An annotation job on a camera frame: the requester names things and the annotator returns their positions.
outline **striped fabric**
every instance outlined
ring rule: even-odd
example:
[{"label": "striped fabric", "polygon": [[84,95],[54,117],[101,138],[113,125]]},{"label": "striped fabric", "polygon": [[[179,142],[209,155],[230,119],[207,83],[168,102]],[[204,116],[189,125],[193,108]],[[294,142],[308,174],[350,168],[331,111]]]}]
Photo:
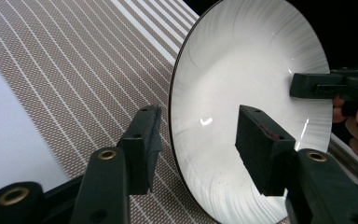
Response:
[{"label": "striped fabric", "polygon": [[155,193],[131,196],[132,223],[213,222],[187,195],[168,135],[172,67],[197,17],[180,0],[0,0],[0,73],[71,178],[140,107],[162,107]]}]

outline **striped backdrop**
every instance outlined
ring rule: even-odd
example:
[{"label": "striped backdrop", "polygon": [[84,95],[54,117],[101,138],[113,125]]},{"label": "striped backdrop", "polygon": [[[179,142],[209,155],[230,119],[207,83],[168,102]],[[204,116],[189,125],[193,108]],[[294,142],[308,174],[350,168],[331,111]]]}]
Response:
[{"label": "striped backdrop", "polygon": [[0,0],[0,73],[71,177],[113,146],[138,108],[162,107],[155,193],[131,196],[132,223],[212,223],[175,168],[168,94],[198,16],[180,0]]}]

